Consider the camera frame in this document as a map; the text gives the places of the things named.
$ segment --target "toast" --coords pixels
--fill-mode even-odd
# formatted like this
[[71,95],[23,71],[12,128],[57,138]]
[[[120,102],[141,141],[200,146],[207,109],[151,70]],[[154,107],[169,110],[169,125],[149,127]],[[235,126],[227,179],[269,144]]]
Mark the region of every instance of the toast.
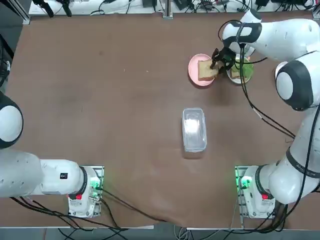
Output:
[[219,68],[216,63],[214,68],[211,69],[210,66],[212,60],[198,61],[198,80],[199,81],[211,81],[218,75]]

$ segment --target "wire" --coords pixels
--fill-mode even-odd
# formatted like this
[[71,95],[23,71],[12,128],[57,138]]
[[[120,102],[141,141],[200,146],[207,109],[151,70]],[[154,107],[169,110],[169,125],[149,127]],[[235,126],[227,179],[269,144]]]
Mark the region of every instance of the wire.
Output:
[[250,7],[246,4],[246,1],[245,1],[245,0],[243,0],[242,2],[239,1],[239,0],[235,0],[235,1],[241,3],[241,4],[242,4],[242,7],[246,6],[246,9],[248,9],[248,11],[250,11]]
[[[223,23],[222,25],[221,25],[221,27],[219,28],[219,30],[218,30],[218,38],[220,39],[220,41],[221,42],[223,42],[223,40],[222,40],[222,38],[220,37],[220,32],[221,32],[221,30],[222,30],[222,28],[226,25],[226,24],[228,24],[228,23],[230,23],[230,22],[237,22],[237,23],[241,23],[242,24],[242,22],[241,21],[239,21],[239,20],[234,20],[234,19],[232,19],[232,20],[228,20],[228,21],[226,21],[225,23]],[[255,63],[260,63],[260,62],[262,62],[262,61],[264,61],[265,59],[263,58],[263,59],[261,59],[261,60],[259,60],[259,61],[256,61]],[[288,137],[291,137],[291,138],[295,138],[296,137],[296,135],[294,135],[291,131],[289,131],[287,128],[285,128],[284,126],[282,126],[280,123],[278,123],[277,121],[275,121],[275,120],[273,120],[271,117],[269,117],[268,115],[266,115],[264,112],[262,112],[260,109],[258,109],[252,102],[251,102],[251,100],[250,100],[250,98],[249,98],[249,96],[248,96],[248,91],[247,91],[247,87],[246,87],[246,84],[245,84],[245,82],[243,82],[243,84],[241,84],[241,86],[242,86],[242,90],[243,90],[243,92],[244,92],[244,95],[245,95],[245,97],[246,97],[246,99],[247,99],[247,101],[249,102],[249,104],[250,104],[250,107],[257,113],[257,115],[263,120],[264,118],[261,116],[261,115],[263,115],[265,118],[267,118],[267,119],[269,119],[270,121],[272,121],[273,123],[275,123],[276,125],[278,125],[280,128],[282,128],[285,132],[286,132],[286,135],[288,136]],[[274,127],[275,129],[277,129],[277,130],[280,130],[278,127],[276,127],[276,126],[274,126],[273,124],[269,124],[270,126],[272,126],[272,127]]]
[[59,9],[55,14],[53,14],[53,15],[54,15],[54,16],[57,15],[57,14],[60,12],[60,10],[62,9],[62,7],[63,7],[63,6],[61,5],[60,9]]
[[185,10],[184,13],[188,12],[188,10],[189,10],[191,7],[192,7],[193,9],[195,8],[194,2],[195,2],[195,0],[193,0],[192,3],[189,4],[188,8]]
[[217,230],[206,237],[200,238],[199,240],[207,240],[207,239],[211,238],[212,236],[216,235],[218,232],[220,232],[220,230]]
[[107,4],[107,2],[108,2],[108,0],[103,0],[103,1],[100,3],[100,5],[99,5],[98,10],[92,11],[92,12],[90,13],[90,15],[91,15],[91,14],[94,14],[94,13],[105,12],[104,10],[101,10],[100,8],[101,8],[101,6],[102,6],[103,4]]
[[258,61],[251,61],[251,62],[244,62],[243,64],[258,64],[258,63],[261,63],[262,61],[264,61],[264,60],[266,60],[266,59],[268,59],[267,57],[264,57],[264,58],[262,58],[262,59],[260,59],[260,60],[258,60]]
[[71,237],[71,234],[73,234],[76,230],[77,230],[77,229],[75,229],[73,232],[71,232],[70,235],[66,235],[63,231],[61,231],[60,228],[58,228],[58,231],[59,231],[63,236],[65,236],[65,239],[64,239],[64,240],[66,240],[66,239],[75,240],[74,238]]
[[115,198],[115,199],[118,200],[119,202],[123,203],[123,204],[126,205],[127,207],[131,208],[132,210],[135,210],[136,212],[138,212],[138,213],[146,216],[146,217],[149,218],[149,219],[152,219],[152,220],[155,220],[155,221],[159,221],[159,222],[167,222],[167,221],[165,221],[165,220],[163,220],[163,219],[160,219],[160,218],[157,218],[157,217],[153,217],[153,216],[151,216],[151,215],[149,215],[149,214],[147,214],[147,213],[139,210],[138,208],[130,205],[129,203],[123,201],[123,200],[120,199],[119,197],[115,196],[115,195],[112,194],[111,192],[109,192],[109,191],[107,191],[107,190],[105,190],[105,189],[103,189],[103,188],[101,188],[101,187],[98,187],[98,188],[96,188],[96,189],[97,189],[97,190],[102,190],[103,192],[105,192],[106,194],[109,194],[110,196],[112,196],[113,198]]
[[161,5],[161,8],[162,8],[163,12],[165,12],[165,9],[164,9],[164,6],[162,5],[161,0],[159,0],[159,2],[160,2],[160,5]]
[[88,223],[92,223],[92,224],[97,224],[97,225],[100,225],[100,226],[103,226],[103,227],[107,227],[109,228],[110,230],[114,231],[114,230],[118,230],[118,231],[125,231],[126,229],[118,229],[116,227],[113,227],[113,226],[109,226],[107,224],[104,224],[104,223],[101,223],[101,222],[97,222],[97,221],[92,221],[92,220],[89,220],[89,219],[86,219],[86,218],[82,218],[82,217],[78,217],[78,216],[73,216],[73,215],[66,215],[66,214],[63,214],[61,212],[58,212],[58,211],[47,211],[45,209],[37,209],[36,206],[28,206],[27,204],[23,203],[23,202],[20,202],[18,199],[16,199],[15,197],[10,197],[13,201],[15,201],[16,203],[18,203],[19,205],[27,208],[27,209],[30,209],[32,211],[35,211],[35,212],[39,212],[39,213],[43,213],[43,214],[47,214],[47,215],[50,215],[50,216],[59,216],[59,217],[66,217],[66,218],[72,218],[72,219],[79,219],[79,220],[82,220],[82,221],[85,221],[85,222],[88,222]]
[[108,205],[108,204],[106,203],[106,201],[103,200],[102,198],[101,198],[100,200],[101,200],[101,202],[106,206],[106,208],[108,209],[109,215],[110,215],[110,217],[111,217],[111,220],[112,220],[114,226],[117,227],[118,229],[120,229],[121,227],[119,227],[118,224],[116,223],[116,220],[115,220],[114,216],[112,215],[112,212],[111,212],[111,209],[110,209],[109,205]]
[[217,10],[219,13],[221,13],[220,10],[218,8],[216,8],[215,6],[212,6],[212,8]]
[[277,12],[282,6],[282,3],[280,3],[280,6],[275,10],[275,12]]
[[177,236],[176,225],[173,225],[173,233],[176,240],[189,240],[191,236],[190,231],[187,230],[186,227],[181,227],[179,230],[179,236]]
[[82,227],[80,227],[73,219],[80,219],[82,221],[85,221],[85,222],[89,222],[89,223],[93,223],[93,224],[97,224],[97,225],[101,225],[101,226],[104,226],[104,227],[107,227],[110,231],[114,232],[115,234],[119,235],[120,237],[122,237],[124,240],[128,240],[126,237],[124,237],[123,235],[120,234],[120,232],[122,231],[126,231],[127,229],[118,229],[118,228],[115,228],[115,227],[112,227],[112,226],[109,226],[109,225],[106,225],[106,224],[103,224],[103,223],[100,223],[100,222],[96,222],[96,221],[92,221],[92,220],[89,220],[89,219],[86,219],[86,218],[82,218],[82,217],[77,217],[77,216],[73,216],[73,215],[66,215],[66,214],[63,214],[61,212],[58,212],[58,211],[52,211],[46,207],[43,206],[43,208],[39,208],[37,206],[34,206],[32,204],[25,204],[23,202],[20,202],[18,199],[16,199],[15,197],[10,197],[13,201],[15,201],[16,203],[18,203],[19,205],[27,208],[27,209],[30,209],[32,211],[35,211],[35,212],[39,212],[39,213],[43,213],[43,214],[47,214],[47,215],[50,215],[50,216],[55,216],[55,217],[66,217],[70,220],[72,220],[76,225],[77,227],[79,227],[79,229],[83,230],[83,231],[93,231],[93,229],[84,229]]
[[[240,60],[241,58],[243,58],[243,62],[244,63],[244,57],[245,57],[245,54],[244,54],[244,47],[241,47],[242,50],[240,50]],[[291,138],[295,138],[296,135],[294,135],[291,131],[289,131],[287,128],[285,128],[284,126],[282,126],[280,123],[278,123],[277,121],[275,121],[274,119],[272,119],[271,117],[269,117],[268,115],[266,115],[264,112],[262,112],[260,109],[258,109],[250,100],[249,98],[249,95],[248,95],[248,91],[247,91],[247,86],[246,86],[246,83],[245,83],[245,79],[244,79],[244,76],[241,76],[241,72],[243,72],[243,64],[241,64],[241,61],[240,61],[240,78],[241,78],[241,86],[242,86],[242,90],[244,92],[244,95],[250,105],[250,107],[257,113],[257,115],[260,117],[261,120],[263,120],[265,123],[268,123],[271,127],[275,128],[276,130],[280,131],[281,133],[284,133],[285,135],[287,135],[288,137],[291,137]],[[267,122],[267,120],[264,119],[264,117],[266,117],[267,119],[269,119],[270,121],[272,121],[273,123],[275,123],[276,125],[278,125],[279,127],[281,127],[283,130],[280,130],[278,127],[274,126],[273,124],[271,124],[270,122]]]
[[[62,230],[60,228],[58,228],[58,231],[63,235],[65,236],[65,239],[64,240],[67,240],[67,239],[70,239],[70,240],[75,240],[74,238],[70,237],[75,231],[77,231],[78,229],[75,229],[73,232],[71,232],[69,235],[66,235],[65,233],[62,232]],[[114,237],[115,235],[118,235],[119,232],[116,232],[114,234],[112,234],[111,236],[108,236],[108,237],[105,237],[101,240],[107,240],[107,239],[110,239],[112,237]]]
[[69,235],[68,235],[68,237],[66,237],[64,240],[67,240],[67,239],[69,239],[70,238],[70,236],[75,232],[75,231],[77,231],[78,229],[74,229]]
[[[20,197],[20,199],[26,204],[28,205],[29,207],[31,208],[35,208],[35,209],[38,209],[38,210],[46,210],[50,213],[52,213],[53,216],[56,216],[57,218],[61,219],[62,221],[64,221],[67,225],[69,225],[70,227],[72,228],[75,228],[74,226],[72,226],[69,222],[67,222],[65,219],[63,219],[61,216],[58,216],[57,213],[60,213],[60,212],[56,212],[56,211],[51,211],[50,209],[46,208],[45,206],[41,205],[39,202],[35,201],[35,200],[32,200],[31,198],[28,198],[30,201],[34,202],[35,204],[39,205],[40,207],[37,207],[37,206],[34,206],[32,204],[30,204],[29,202],[27,202],[23,197]],[[82,228],[80,225],[78,225],[78,223],[76,221],[74,221],[72,218],[70,217],[67,217],[70,221],[72,221],[79,229],[83,230],[83,231],[92,231],[92,230],[88,230],[88,229],[84,229]]]
[[194,234],[192,233],[192,231],[191,231],[191,230],[190,230],[190,234],[191,234],[192,240],[195,240],[195,238],[194,238]]
[[125,14],[128,14],[128,12],[129,12],[129,8],[130,8],[130,5],[131,5],[131,0],[129,0],[128,8],[126,9]]

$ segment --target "pink plate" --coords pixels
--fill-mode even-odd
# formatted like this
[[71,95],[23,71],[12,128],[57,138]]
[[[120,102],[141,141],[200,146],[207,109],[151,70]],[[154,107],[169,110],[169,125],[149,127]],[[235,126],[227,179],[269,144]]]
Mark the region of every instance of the pink plate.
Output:
[[198,86],[202,86],[202,87],[208,86],[215,80],[215,79],[212,79],[211,81],[198,80],[198,61],[206,61],[209,59],[211,59],[211,57],[209,57],[208,55],[197,54],[197,55],[194,55],[189,62],[189,65],[188,65],[189,76],[192,82],[194,82]]

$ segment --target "floor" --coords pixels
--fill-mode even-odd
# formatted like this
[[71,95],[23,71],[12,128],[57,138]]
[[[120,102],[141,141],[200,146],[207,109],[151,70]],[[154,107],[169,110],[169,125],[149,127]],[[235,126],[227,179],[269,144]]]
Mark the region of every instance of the floor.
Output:
[[[23,7],[28,10],[31,0],[21,0]],[[0,4],[0,33],[6,39],[13,51],[18,44],[19,36],[22,30],[22,20],[13,12],[8,10],[4,5]],[[65,234],[70,234],[73,230],[62,228]],[[206,238],[213,231],[196,231],[192,234],[195,240]],[[77,230],[72,234],[75,240],[102,240],[111,236],[113,233],[105,228],[95,229],[92,232],[82,232]],[[150,229],[130,229],[122,233],[124,237],[129,240],[174,240],[174,227],[170,223],[160,223]],[[226,232],[220,231],[210,239],[221,240],[226,235]],[[1,240],[64,240],[65,237],[55,228],[0,228]],[[228,240],[318,240],[320,238],[320,231],[293,231],[284,230],[283,232],[273,232],[268,234],[252,233],[246,235],[231,234]],[[113,240],[122,239],[119,236],[112,237]]]

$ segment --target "black cable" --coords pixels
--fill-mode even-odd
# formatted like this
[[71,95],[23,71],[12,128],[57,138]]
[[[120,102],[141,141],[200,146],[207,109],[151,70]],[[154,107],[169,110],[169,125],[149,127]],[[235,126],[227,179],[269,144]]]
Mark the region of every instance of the black cable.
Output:
[[164,9],[164,6],[162,5],[161,0],[159,0],[159,2],[160,2],[160,5],[161,5],[161,8],[162,8],[163,12],[165,12],[165,9]]
[[70,239],[71,235],[74,234],[78,229],[74,229],[64,240]]
[[194,234],[192,233],[192,230],[190,230],[190,234],[191,234],[192,240],[195,240]]
[[268,59],[267,57],[264,57],[264,58],[262,58],[262,59],[260,59],[260,60],[258,60],[258,61],[251,61],[251,62],[244,62],[243,64],[258,64],[258,63],[261,63],[262,61],[264,61],[264,60],[266,60],[266,59]]
[[103,188],[98,187],[98,188],[96,188],[96,189],[97,189],[97,190],[102,190],[103,192],[105,192],[106,194],[109,194],[110,196],[112,196],[113,198],[115,198],[115,199],[118,200],[119,202],[123,203],[123,204],[126,205],[127,207],[131,208],[132,210],[135,210],[136,212],[138,212],[138,213],[146,216],[146,217],[149,218],[149,219],[152,219],[152,220],[155,220],[155,221],[159,221],[159,222],[167,222],[167,221],[165,221],[165,220],[163,220],[163,219],[160,219],[160,218],[157,218],[157,217],[153,217],[153,216],[151,216],[151,215],[149,215],[149,214],[147,214],[147,213],[139,210],[138,208],[130,205],[129,203],[123,201],[123,200],[120,199],[119,197],[115,196],[114,194],[112,194],[111,192],[109,192],[109,191],[107,191],[107,190],[105,190],[105,189],[103,189]]
[[129,0],[128,8],[126,9],[125,14],[128,14],[128,12],[129,12],[129,8],[130,8],[130,5],[131,5],[131,1],[132,1],[132,0]]
[[230,234],[232,234],[233,232],[234,232],[234,230],[229,231],[229,232],[228,232],[228,234],[227,234],[227,235],[225,235],[225,237],[223,238],[223,240],[226,240],[226,239],[227,239],[227,237],[229,237],[229,235],[230,235]]
[[32,211],[35,211],[35,212],[39,212],[39,213],[43,213],[43,214],[47,214],[47,215],[50,215],[50,216],[59,216],[59,217],[66,217],[66,218],[72,218],[72,219],[79,219],[79,220],[82,220],[82,221],[85,221],[85,222],[88,222],[88,223],[92,223],[92,224],[97,224],[97,225],[100,225],[100,226],[103,226],[103,227],[107,227],[109,228],[110,230],[114,231],[114,230],[118,230],[120,231],[120,229],[116,228],[116,227],[113,227],[113,226],[109,226],[109,225],[106,225],[104,223],[101,223],[101,222],[97,222],[97,221],[92,221],[92,220],[89,220],[89,219],[86,219],[86,218],[82,218],[82,217],[78,217],[78,216],[73,216],[73,215],[67,215],[67,214],[63,214],[61,212],[58,212],[58,211],[51,211],[51,212],[54,212],[55,214],[51,213],[51,212],[48,212],[47,210],[40,210],[40,209],[36,209],[34,207],[30,207],[28,206],[27,204],[24,204],[23,202],[20,202],[18,199],[16,199],[15,197],[10,197],[13,201],[15,201],[16,203],[18,203],[19,205],[29,209],[29,210],[32,210]]
[[[14,200],[16,203],[18,203],[19,205],[29,209],[29,210],[32,210],[32,211],[35,211],[35,212],[39,212],[39,213],[43,213],[43,214],[47,214],[47,215],[50,215],[50,216],[55,216],[55,217],[66,217],[68,219],[70,218],[73,218],[73,219],[80,219],[80,220],[83,220],[85,222],[89,222],[89,223],[93,223],[93,224],[97,224],[97,225],[101,225],[101,226],[104,226],[104,227],[107,227],[109,228],[110,231],[114,232],[115,234],[119,235],[121,238],[123,238],[124,240],[128,240],[126,237],[124,237],[123,235],[120,234],[120,232],[122,231],[126,231],[126,229],[118,229],[118,228],[115,228],[115,227],[112,227],[112,226],[109,226],[109,225],[106,225],[106,224],[103,224],[103,223],[100,223],[100,222],[96,222],[96,221],[92,221],[92,220],[88,220],[86,218],[82,218],[82,217],[77,217],[77,216],[73,216],[73,215],[66,215],[66,214],[63,214],[61,212],[58,212],[58,211],[52,211],[52,210],[46,210],[48,208],[44,207],[43,209],[39,209],[38,207],[30,204],[31,206],[29,206],[29,204],[25,204],[23,202],[20,202],[18,199],[16,199],[15,197],[10,197],[12,200]],[[81,230],[84,230],[84,231],[92,231],[92,230],[87,230],[87,229],[84,229],[82,227],[79,226],[79,228]]]
[[210,233],[208,236],[203,237],[203,238],[200,238],[199,240],[205,240],[205,239],[211,238],[211,236],[215,235],[216,232],[218,232],[218,231],[219,231],[219,230],[217,230],[217,231],[215,231],[215,232],[213,232],[213,233]]
[[208,13],[208,10],[207,10],[207,8],[206,8],[206,6],[205,6],[204,2],[203,2],[202,0],[200,0],[200,3],[202,4],[202,6],[203,6],[204,10],[206,11],[206,13]]
[[60,228],[58,228],[58,231],[63,235],[65,236],[65,239],[70,239],[70,240],[75,240],[74,238],[71,237],[71,234],[68,236],[66,235],[63,231],[61,231]]
[[[221,39],[221,37],[220,37],[220,31],[221,31],[221,29],[226,25],[226,24],[228,24],[228,23],[230,23],[230,22],[237,22],[237,23],[242,23],[241,21],[239,21],[239,20],[234,20],[234,19],[232,19],[232,20],[228,20],[228,21],[226,21],[226,22],[224,22],[222,25],[221,25],[221,27],[219,28],[219,30],[218,30],[218,38],[220,39],[220,41],[221,42],[223,42],[222,41],[222,39]],[[243,92],[244,92],[244,95],[245,95],[245,97],[246,97],[246,99],[247,99],[247,101],[249,102],[249,104],[250,104],[250,106],[251,106],[251,108],[254,110],[254,111],[256,111],[256,112],[259,112],[261,115],[263,115],[265,118],[267,118],[267,119],[269,119],[270,121],[272,121],[273,123],[275,123],[276,125],[278,125],[279,127],[281,127],[283,130],[285,130],[286,132],[287,132],[287,136],[289,136],[289,137],[291,137],[291,138],[295,138],[296,137],[296,135],[294,135],[291,131],[289,131],[287,128],[285,128],[284,126],[282,126],[280,123],[278,123],[277,121],[275,121],[274,119],[272,119],[271,117],[269,117],[268,115],[266,115],[264,112],[262,112],[260,109],[258,109],[252,102],[251,102],[251,100],[250,100],[250,98],[249,98],[249,96],[248,96],[248,91],[247,91],[247,87],[246,87],[246,84],[243,82],[243,84],[241,84],[241,86],[242,86],[242,90],[243,90]],[[276,127],[276,126],[274,126],[273,124],[269,124],[270,126],[272,126],[272,127],[274,127],[275,129],[277,129],[277,130],[279,130],[279,128],[278,127]]]
[[280,6],[275,10],[277,12],[282,7],[282,3],[280,3]]
[[217,10],[219,13],[221,13],[220,10],[218,8],[216,8],[215,6],[212,6],[212,8]]
[[101,6],[102,6],[103,4],[107,4],[107,3],[108,3],[108,0],[103,0],[103,1],[100,3],[100,5],[99,5],[98,10],[92,11],[92,12],[90,13],[90,15],[91,15],[91,14],[94,14],[94,13],[105,12],[104,10],[101,10],[100,8],[101,8]]
[[[243,92],[244,92],[244,95],[245,95],[245,97],[246,97],[246,99],[247,99],[250,107],[251,107],[254,111],[260,113],[261,115],[263,115],[264,117],[266,117],[267,119],[269,119],[270,121],[272,121],[273,123],[275,123],[276,125],[278,125],[279,127],[281,127],[282,129],[284,129],[284,130],[287,132],[286,135],[294,139],[296,136],[295,136],[291,131],[289,131],[287,128],[285,128],[284,126],[282,126],[280,123],[278,123],[277,121],[273,120],[271,117],[269,117],[268,115],[266,115],[264,112],[262,112],[260,109],[258,109],[258,108],[251,102],[251,100],[250,100],[250,98],[249,98],[249,95],[248,95],[247,86],[246,86],[246,84],[245,84],[244,76],[241,76],[242,67],[243,67],[242,64],[241,64],[241,58],[243,57],[243,61],[244,61],[244,58],[245,58],[245,54],[244,54],[244,49],[243,49],[243,48],[244,48],[244,47],[241,47],[242,53],[243,53],[242,55],[243,55],[243,56],[240,55],[240,78],[243,77],[243,79],[241,79],[241,87],[242,87],[242,90],[243,90]],[[270,126],[274,127],[275,129],[279,130],[279,128],[276,127],[276,126],[274,126],[273,124],[271,124],[271,123],[268,123],[268,124],[269,124]]]
[[114,226],[117,227],[118,229],[120,229],[121,227],[119,227],[118,224],[116,223],[116,220],[115,220],[114,216],[112,215],[112,212],[111,212],[111,209],[110,209],[109,205],[108,205],[108,204],[106,203],[106,201],[103,200],[102,198],[101,198],[100,200],[101,200],[101,202],[106,206],[106,208],[108,209],[109,215],[110,215],[110,217],[111,217],[111,220],[112,220]]
[[195,9],[194,2],[195,2],[195,0],[193,0],[193,1],[192,1],[192,3],[191,3],[191,4],[189,4],[188,8],[185,10],[185,12],[184,12],[184,13],[186,13],[186,12],[187,12],[191,7],[192,7],[193,9]]
[[[71,225],[68,221],[66,221],[65,219],[62,218],[62,216],[58,216],[57,213],[55,211],[51,211],[50,209],[44,207],[43,205],[41,205],[40,203],[38,203],[37,201],[32,200],[35,204],[38,204],[40,207],[37,207],[35,205],[32,205],[31,203],[27,202],[22,196],[20,197],[20,199],[29,207],[31,208],[35,208],[38,210],[46,210],[47,212],[50,212],[53,214],[53,216],[56,216],[57,218],[61,219],[62,221],[64,221],[67,225],[69,225],[71,228],[75,229],[75,227],[73,225]],[[66,217],[68,218],[70,221],[72,221],[79,229],[83,230],[83,231],[92,231],[92,230],[88,230],[88,229],[84,229],[82,228],[80,225],[78,225],[78,223],[76,221],[74,221],[72,218]]]
[[[70,239],[70,240],[75,240],[74,238],[72,238],[72,237],[70,237],[76,230],[78,230],[78,229],[75,229],[73,232],[71,232],[69,235],[66,235],[65,233],[63,233],[62,232],[62,230],[60,229],[60,228],[58,228],[58,231],[63,235],[63,236],[65,236],[65,239],[64,240],[67,240],[67,239]],[[103,238],[103,239],[101,239],[101,240],[107,240],[107,239],[110,239],[110,238],[112,238],[112,237],[114,237],[115,235],[118,235],[119,234],[119,232],[116,232],[116,233],[114,233],[114,234],[112,234],[111,236],[108,236],[108,237],[105,237],[105,238]]]
[[246,4],[245,0],[243,0],[242,2],[239,1],[239,0],[235,0],[235,1],[243,4],[242,7],[243,7],[243,6],[246,6],[246,9],[248,9],[248,11],[250,11],[250,7]]

